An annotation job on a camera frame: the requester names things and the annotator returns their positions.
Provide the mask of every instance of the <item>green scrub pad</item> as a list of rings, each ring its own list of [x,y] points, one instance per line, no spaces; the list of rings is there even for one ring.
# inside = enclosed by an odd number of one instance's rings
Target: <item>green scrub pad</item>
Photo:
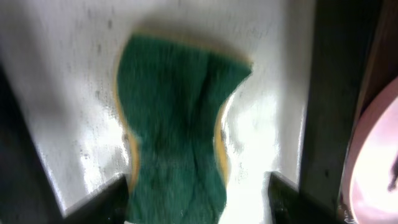
[[[226,190],[215,123],[250,72],[245,63],[188,45],[147,35],[129,40],[116,77],[118,108],[139,151],[126,221],[218,222]]]

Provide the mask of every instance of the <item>white surface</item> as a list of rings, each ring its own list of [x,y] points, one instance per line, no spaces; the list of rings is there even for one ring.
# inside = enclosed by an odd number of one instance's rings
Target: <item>white surface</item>
[[[254,62],[224,114],[232,169],[220,222],[269,223],[266,172],[299,178],[314,5],[0,0],[0,57],[62,214],[130,170],[112,97],[114,61],[131,31],[152,21],[189,27]]]

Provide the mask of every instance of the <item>sponge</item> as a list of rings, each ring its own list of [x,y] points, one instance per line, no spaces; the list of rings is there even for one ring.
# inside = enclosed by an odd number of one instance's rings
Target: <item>sponge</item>
[[[149,35],[130,38],[116,76],[119,113],[138,150],[127,221],[218,222],[226,177],[213,149],[215,123],[250,72],[207,50]]]

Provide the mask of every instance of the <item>pink bowl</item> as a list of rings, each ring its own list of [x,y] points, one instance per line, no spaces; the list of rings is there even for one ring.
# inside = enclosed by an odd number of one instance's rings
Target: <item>pink bowl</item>
[[[349,149],[342,193],[358,223],[398,223],[398,189],[388,190],[397,159],[398,78],[363,113]]]

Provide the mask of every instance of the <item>scouring sponge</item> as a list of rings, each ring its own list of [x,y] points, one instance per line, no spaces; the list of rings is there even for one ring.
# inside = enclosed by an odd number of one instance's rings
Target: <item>scouring sponge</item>
[[[151,35],[130,38],[116,76],[116,101],[137,167],[127,221],[218,222],[226,163],[213,147],[216,119],[250,72],[244,62],[201,48]]]

